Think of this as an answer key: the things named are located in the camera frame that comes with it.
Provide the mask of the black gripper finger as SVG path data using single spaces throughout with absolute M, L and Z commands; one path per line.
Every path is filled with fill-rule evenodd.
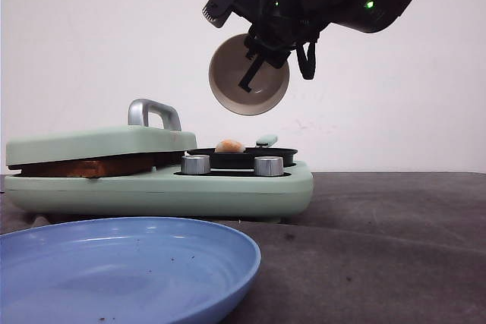
M 245 57 L 251 61 L 251 65 L 240 80 L 238 86 L 245 92 L 249 93 L 252 91 L 250 83 L 254 79 L 256 73 L 260 70 L 262 64 L 265 62 L 265 57 L 255 52 L 248 52 Z

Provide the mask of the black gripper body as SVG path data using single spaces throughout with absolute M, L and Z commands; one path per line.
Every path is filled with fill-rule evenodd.
M 291 51 L 296 51 L 300 66 L 315 66 L 315 45 L 330 23 L 330 8 L 331 0 L 260 0 L 245 46 L 272 66 L 282 66 Z

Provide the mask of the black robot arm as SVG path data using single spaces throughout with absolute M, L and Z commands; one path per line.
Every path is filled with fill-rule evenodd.
M 301 75 L 314 78 L 320 33 L 337 24 L 363 33 L 388 28 L 412 0 L 256 0 L 245 45 L 253 62 L 239 82 L 245 92 L 264 62 L 281 68 L 295 52 Z

